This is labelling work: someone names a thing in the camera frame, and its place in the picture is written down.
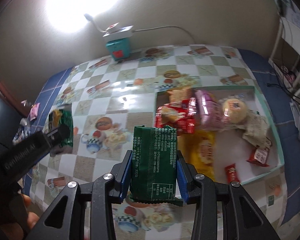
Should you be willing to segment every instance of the teal box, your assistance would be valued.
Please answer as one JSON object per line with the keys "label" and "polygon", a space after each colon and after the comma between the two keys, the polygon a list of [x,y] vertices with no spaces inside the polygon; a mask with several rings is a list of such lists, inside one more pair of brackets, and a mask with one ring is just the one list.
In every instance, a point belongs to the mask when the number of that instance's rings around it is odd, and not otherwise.
{"label": "teal box", "polygon": [[128,58],[130,56],[130,43],[128,38],[109,41],[106,48],[110,51],[114,60]]}

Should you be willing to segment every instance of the beige wall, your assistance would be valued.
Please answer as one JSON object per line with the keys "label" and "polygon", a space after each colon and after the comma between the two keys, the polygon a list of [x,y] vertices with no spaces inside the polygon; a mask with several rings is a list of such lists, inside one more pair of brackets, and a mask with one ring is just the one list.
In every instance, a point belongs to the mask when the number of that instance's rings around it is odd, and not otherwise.
{"label": "beige wall", "polygon": [[[14,0],[0,17],[0,80],[18,99],[34,101],[51,75],[108,54],[91,24],[73,34],[55,30],[45,1]],[[119,0],[96,20],[102,28],[118,21],[136,28],[179,25],[197,43],[250,49],[264,57],[278,28],[273,0]],[[133,49],[187,43],[191,40],[175,29],[131,38]]]}

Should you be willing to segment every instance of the pink package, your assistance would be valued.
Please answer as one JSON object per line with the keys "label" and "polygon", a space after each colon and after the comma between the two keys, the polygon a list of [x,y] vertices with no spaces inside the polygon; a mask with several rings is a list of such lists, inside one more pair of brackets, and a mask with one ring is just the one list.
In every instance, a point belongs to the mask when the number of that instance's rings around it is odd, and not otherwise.
{"label": "pink package", "polygon": [[205,130],[220,130],[224,127],[221,120],[221,107],[213,99],[213,95],[205,90],[195,92],[197,107],[201,117],[201,127]]}
{"label": "pink package", "polygon": [[40,103],[37,103],[32,106],[32,108],[30,110],[30,121],[37,118],[39,105],[40,105]]}

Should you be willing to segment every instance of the human hand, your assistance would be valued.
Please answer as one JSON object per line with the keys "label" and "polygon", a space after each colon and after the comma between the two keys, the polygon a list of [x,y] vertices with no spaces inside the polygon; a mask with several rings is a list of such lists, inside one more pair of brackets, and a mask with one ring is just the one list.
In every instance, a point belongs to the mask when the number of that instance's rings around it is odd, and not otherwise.
{"label": "human hand", "polygon": [[[25,203],[25,206],[28,207],[31,204],[31,199],[26,196],[22,195],[23,197],[23,202]],[[32,212],[28,213],[28,226],[30,229],[34,227],[34,225],[37,223],[39,220],[39,217]],[[4,224],[1,225],[1,230],[6,234],[9,240],[22,240],[23,239],[23,230],[21,226],[18,223],[10,223],[10,224]]]}

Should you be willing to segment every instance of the silver screw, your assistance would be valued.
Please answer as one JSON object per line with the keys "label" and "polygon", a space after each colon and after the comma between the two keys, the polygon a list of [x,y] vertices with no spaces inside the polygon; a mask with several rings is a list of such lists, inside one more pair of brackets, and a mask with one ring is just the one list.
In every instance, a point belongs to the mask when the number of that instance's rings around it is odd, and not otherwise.
{"label": "silver screw", "polygon": [[204,179],[204,175],[201,174],[201,173],[196,174],[194,177],[195,177],[196,179],[198,179],[198,180]]}
{"label": "silver screw", "polygon": [[77,183],[75,181],[71,181],[71,182],[68,183],[69,188],[73,188],[75,186],[77,186]]}
{"label": "silver screw", "polygon": [[105,175],[103,175],[103,178],[108,180],[108,179],[112,179],[113,175],[111,173],[106,173]]}
{"label": "silver screw", "polygon": [[232,186],[232,187],[240,187],[240,182],[232,181],[232,182],[231,182],[231,186]]}

